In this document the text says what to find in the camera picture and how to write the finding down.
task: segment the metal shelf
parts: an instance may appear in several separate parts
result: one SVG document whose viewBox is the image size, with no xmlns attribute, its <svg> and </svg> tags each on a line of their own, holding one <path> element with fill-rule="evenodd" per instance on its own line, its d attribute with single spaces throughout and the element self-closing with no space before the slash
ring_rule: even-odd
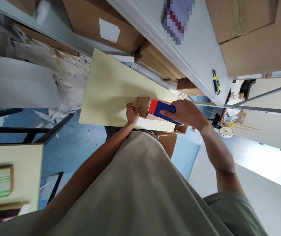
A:
<svg viewBox="0 0 281 236">
<path fill-rule="evenodd" d="M 109 54 L 128 55 L 121 50 L 75 34 L 72 31 L 62 0 L 52 1 L 51 10 L 43 26 L 6 0 L 0 0 L 0 13 L 89 57 L 92 56 L 94 48 Z"/>
</svg>

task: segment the yellow cardboard sheet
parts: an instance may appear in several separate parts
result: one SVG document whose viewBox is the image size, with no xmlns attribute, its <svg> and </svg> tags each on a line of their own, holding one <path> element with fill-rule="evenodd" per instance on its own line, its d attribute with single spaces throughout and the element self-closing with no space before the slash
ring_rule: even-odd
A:
<svg viewBox="0 0 281 236">
<path fill-rule="evenodd" d="M 94 50 L 79 123 L 123 127 L 126 104 L 137 97 L 152 97 L 167 102 L 180 97 L 151 81 L 107 54 Z M 136 128 L 173 132 L 168 121 L 139 118 Z"/>
</svg>

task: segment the light yellow table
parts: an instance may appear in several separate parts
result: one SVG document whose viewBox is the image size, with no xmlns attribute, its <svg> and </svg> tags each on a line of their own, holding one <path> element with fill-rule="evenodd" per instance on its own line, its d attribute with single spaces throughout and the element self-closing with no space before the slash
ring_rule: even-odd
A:
<svg viewBox="0 0 281 236">
<path fill-rule="evenodd" d="M 0 165 L 14 166 L 14 190 L 0 204 L 30 201 L 29 212 L 38 208 L 43 144 L 0 145 Z"/>
</svg>

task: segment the white label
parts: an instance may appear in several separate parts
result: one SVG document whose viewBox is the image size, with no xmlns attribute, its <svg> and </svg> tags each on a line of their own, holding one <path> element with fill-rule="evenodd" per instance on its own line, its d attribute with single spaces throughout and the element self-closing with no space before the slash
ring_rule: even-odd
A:
<svg viewBox="0 0 281 236">
<path fill-rule="evenodd" d="M 99 18 L 100 37 L 116 43 L 121 30 L 116 26 Z"/>
</svg>

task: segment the wooden stick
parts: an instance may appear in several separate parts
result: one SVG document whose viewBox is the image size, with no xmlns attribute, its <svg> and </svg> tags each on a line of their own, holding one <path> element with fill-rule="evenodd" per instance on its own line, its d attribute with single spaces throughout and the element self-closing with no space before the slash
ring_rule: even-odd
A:
<svg viewBox="0 0 281 236">
<path fill-rule="evenodd" d="M 250 126 L 244 126 L 244 125 L 239 125 L 239 126 L 243 126 L 243 127 L 247 127 L 247 128 L 252 128 L 252 127 L 250 127 Z"/>
</svg>

